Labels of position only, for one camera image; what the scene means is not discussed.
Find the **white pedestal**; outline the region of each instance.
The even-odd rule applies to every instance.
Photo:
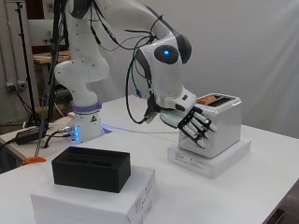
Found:
[[[139,224],[153,206],[155,173],[148,168],[132,166],[120,193],[49,182],[31,195],[36,224]]]
[[[209,159],[178,146],[168,148],[168,160],[205,177],[217,178],[250,152],[251,141],[241,139],[220,155]]]

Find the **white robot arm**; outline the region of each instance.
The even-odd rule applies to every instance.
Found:
[[[101,80],[108,74],[108,64],[97,47],[101,43],[96,35],[96,26],[103,25],[110,38],[119,45],[105,23],[122,30],[146,30],[157,39],[154,41],[152,38],[147,45],[137,48],[128,70],[126,84],[130,69],[137,61],[144,70],[150,88],[149,107],[143,120],[134,120],[128,109],[134,122],[151,122],[159,113],[164,123],[179,128],[195,143],[206,137],[206,132],[216,131],[211,121],[202,115],[203,110],[196,103],[196,96],[187,91],[182,83],[181,66],[192,54],[191,44],[186,37],[176,32],[151,8],[134,0],[69,0],[67,4],[65,13],[73,60],[60,63],[55,69],[55,76],[72,93],[77,114],[73,122],[80,126],[81,142],[101,135],[95,129],[92,136],[89,134],[89,119],[99,120],[98,100],[94,92],[86,88],[86,83]],[[99,128],[99,125],[94,123],[92,127]]]

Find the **black container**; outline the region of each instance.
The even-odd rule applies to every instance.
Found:
[[[131,175],[130,153],[69,147],[52,169],[57,185],[119,193]]]

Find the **orange object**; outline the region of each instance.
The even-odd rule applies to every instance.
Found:
[[[45,162],[47,161],[44,158],[41,157],[29,157],[29,158],[25,158],[22,160],[22,164],[26,165],[26,164],[31,164],[31,163],[38,163],[38,162]]]
[[[204,98],[199,99],[199,104],[200,105],[209,105],[209,104],[213,103],[216,100],[217,99],[214,95],[208,95]]]

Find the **white box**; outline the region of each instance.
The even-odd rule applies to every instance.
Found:
[[[36,224],[142,224],[153,205],[155,172],[148,168],[132,166],[120,193],[52,182],[31,195]]]
[[[197,146],[189,137],[182,132],[179,133],[178,145],[181,148],[187,149],[199,155],[214,158],[225,149],[232,146],[234,143],[240,141],[241,138],[241,120],[242,120],[242,101],[240,98],[230,95],[211,93],[219,97],[215,102],[221,101],[223,98],[229,99],[228,102],[212,106],[212,105],[198,105],[203,109],[203,115],[212,120],[216,125],[217,131],[215,133],[207,133],[206,137],[199,141]]]
[[[250,145],[250,140],[241,139],[213,159],[174,146],[168,148],[168,160],[214,179],[245,157],[250,152]]]

